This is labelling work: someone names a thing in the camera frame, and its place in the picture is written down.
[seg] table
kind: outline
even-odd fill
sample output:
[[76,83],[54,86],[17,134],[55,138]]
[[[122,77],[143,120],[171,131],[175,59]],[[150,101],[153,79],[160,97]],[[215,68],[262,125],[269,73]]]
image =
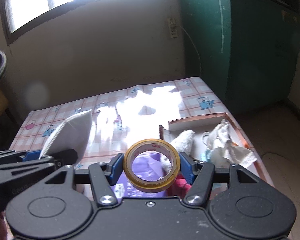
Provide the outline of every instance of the table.
[[[225,105],[199,77],[150,84],[114,91],[29,113],[13,140],[10,149],[41,149],[48,136],[71,115],[93,110],[96,133],[77,168],[95,162],[109,162],[139,140],[159,138],[159,125],[168,129],[168,121],[211,113],[228,113]],[[258,153],[256,175],[273,185]]]

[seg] blue teapot print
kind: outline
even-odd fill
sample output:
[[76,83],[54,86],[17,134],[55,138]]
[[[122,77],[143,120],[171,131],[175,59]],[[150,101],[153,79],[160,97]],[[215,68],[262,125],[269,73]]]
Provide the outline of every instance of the blue teapot print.
[[184,83],[189,87],[191,86],[191,82],[189,80],[185,80]]
[[82,108],[75,108],[74,109],[74,114],[80,113]]
[[103,107],[103,106],[108,106],[109,102],[101,102],[100,104],[97,104],[95,109],[94,109],[94,113],[100,113],[101,111],[98,110],[98,108]]
[[214,107],[214,100],[210,101],[208,97],[199,97],[197,101],[201,107],[201,110]]
[[132,93],[135,93],[135,92],[138,92],[138,91],[139,91],[138,88],[134,88],[134,89],[131,90],[131,94],[132,94]]
[[42,137],[46,137],[49,136],[50,134],[52,134],[52,132],[55,130],[54,125],[51,124],[47,127],[47,129],[45,130],[44,134],[42,135]]

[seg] window frame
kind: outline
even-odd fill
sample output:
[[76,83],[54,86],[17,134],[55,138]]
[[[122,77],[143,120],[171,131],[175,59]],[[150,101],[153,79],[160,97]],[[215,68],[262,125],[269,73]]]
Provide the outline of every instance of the window frame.
[[42,23],[52,20],[58,16],[61,16],[67,13],[68,11],[71,11],[79,6],[85,5],[90,2],[95,2],[95,1],[99,1],[99,0],[73,0],[71,2],[67,2],[65,4],[59,5],[39,15],[33,20],[27,22],[25,25],[16,29],[13,33],[10,33],[8,18],[6,14],[5,0],[0,0],[1,22],[2,22],[2,28],[3,28],[4,36],[6,38],[7,45],[10,45],[11,43],[15,42],[20,36],[32,30],[33,28],[41,25]]

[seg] white face mask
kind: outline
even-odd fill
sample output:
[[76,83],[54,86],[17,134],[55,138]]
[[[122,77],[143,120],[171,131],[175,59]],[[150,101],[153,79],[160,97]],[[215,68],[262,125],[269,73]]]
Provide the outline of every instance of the white face mask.
[[75,164],[78,164],[84,156],[90,141],[89,138],[94,138],[95,132],[96,126],[92,121],[92,110],[74,114],[65,119],[49,136],[42,148],[40,158],[74,149],[78,154]]

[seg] floor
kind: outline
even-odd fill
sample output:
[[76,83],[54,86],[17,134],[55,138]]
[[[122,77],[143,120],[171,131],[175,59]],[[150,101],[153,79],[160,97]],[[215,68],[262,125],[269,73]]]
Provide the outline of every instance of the floor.
[[9,149],[18,130],[19,126],[11,113],[4,112],[0,117],[0,151]]
[[300,121],[283,104],[236,115],[269,172],[274,186],[296,206],[297,219],[289,235],[300,240]]

